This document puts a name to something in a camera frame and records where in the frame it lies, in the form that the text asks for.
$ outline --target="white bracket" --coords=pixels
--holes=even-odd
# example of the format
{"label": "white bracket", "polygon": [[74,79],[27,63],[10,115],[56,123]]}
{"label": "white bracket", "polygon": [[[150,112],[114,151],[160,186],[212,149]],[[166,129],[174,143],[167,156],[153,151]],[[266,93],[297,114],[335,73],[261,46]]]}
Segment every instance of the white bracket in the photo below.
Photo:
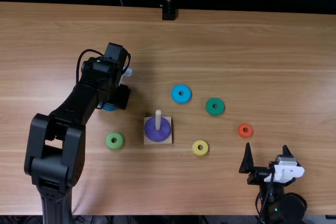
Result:
{"label": "white bracket", "polygon": [[[274,165],[275,174],[274,174],[274,182],[286,183],[293,178],[302,177],[305,169],[301,166],[292,166],[292,165]],[[268,177],[264,179],[265,182],[271,181],[270,174]]]}

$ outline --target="wooden table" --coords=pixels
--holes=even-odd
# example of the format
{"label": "wooden table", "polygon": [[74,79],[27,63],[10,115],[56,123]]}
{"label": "wooden table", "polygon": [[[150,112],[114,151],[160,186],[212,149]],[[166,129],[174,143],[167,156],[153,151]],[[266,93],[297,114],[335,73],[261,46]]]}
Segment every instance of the wooden table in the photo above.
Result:
{"label": "wooden table", "polygon": [[[287,144],[306,173],[286,191],[304,196],[307,214],[336,214],[336,16],[180,10],[164,22],[160,9],[0,3],[1,215],[41,214],[23,171],[30,122],[71,92],[79,54],[108,42],[132,54],[132,92],[126,111],[95,111],[87,124],[73,214],[254,215],[259,188],[238,173],[247,141],[258,166]],[[178,83],[193,92],[186,105],[171,99]],[[224,115],[207,114],[211,97]],[[174,144],[143,145],[155,109],[173,118]],[[110,132],[125,137],[114,153]],[[207,156],[194,156],[195,140]]]}

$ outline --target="purple ring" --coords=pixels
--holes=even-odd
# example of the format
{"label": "purple ring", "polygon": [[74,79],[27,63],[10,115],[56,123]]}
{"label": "purple ring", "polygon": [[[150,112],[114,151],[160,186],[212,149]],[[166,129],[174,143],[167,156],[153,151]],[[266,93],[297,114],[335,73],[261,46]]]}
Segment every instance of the purple ring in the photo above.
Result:
{"label": "purple ring", "polygon": [[161,127],[158,131],[155,129],[155,117],[150,118],[145,124],[145,134],[154,142],[162,142],[166,140],[170,133],[171,127],[165,118],[161,118]]}

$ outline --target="green ring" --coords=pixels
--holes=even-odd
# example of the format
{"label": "green ring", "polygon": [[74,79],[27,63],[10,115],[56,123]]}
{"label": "green ring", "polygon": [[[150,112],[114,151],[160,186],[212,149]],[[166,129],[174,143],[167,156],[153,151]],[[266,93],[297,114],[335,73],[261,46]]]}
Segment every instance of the green ring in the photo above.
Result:
{"label": "green ring", "polygon": [[[112,142],[112,139],[115,138],[117,141],[115,143]],[[124,144],[123,136],[118,132],[113,132],[107,135],[105,143],[107,147],[111,150],[118,150]]]}
{"label": "green ring", "polygon": [[206,102],[205,109],[210,115],[221,115],[225,110],[225,105],[219,98],[210,98]]}

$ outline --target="blue ring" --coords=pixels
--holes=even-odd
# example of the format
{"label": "blue ring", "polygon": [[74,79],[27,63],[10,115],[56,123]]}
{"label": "blue ring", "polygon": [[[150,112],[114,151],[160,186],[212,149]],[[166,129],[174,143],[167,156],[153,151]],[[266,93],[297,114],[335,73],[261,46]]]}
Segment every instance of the blue ring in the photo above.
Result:
{"label": "blue ring", "polygon": [[178,84],[172,90],[172,99],[176,103],[184,104],[191,99],[191,90],[186,85]]}
{"label": "blue ring", "polygon": [[111,106],[111,105],[107,105],[105,104],[103,107],[103,110],[107,110],[107,111],[113,111],[113,110],[117,110],[118,108]]}

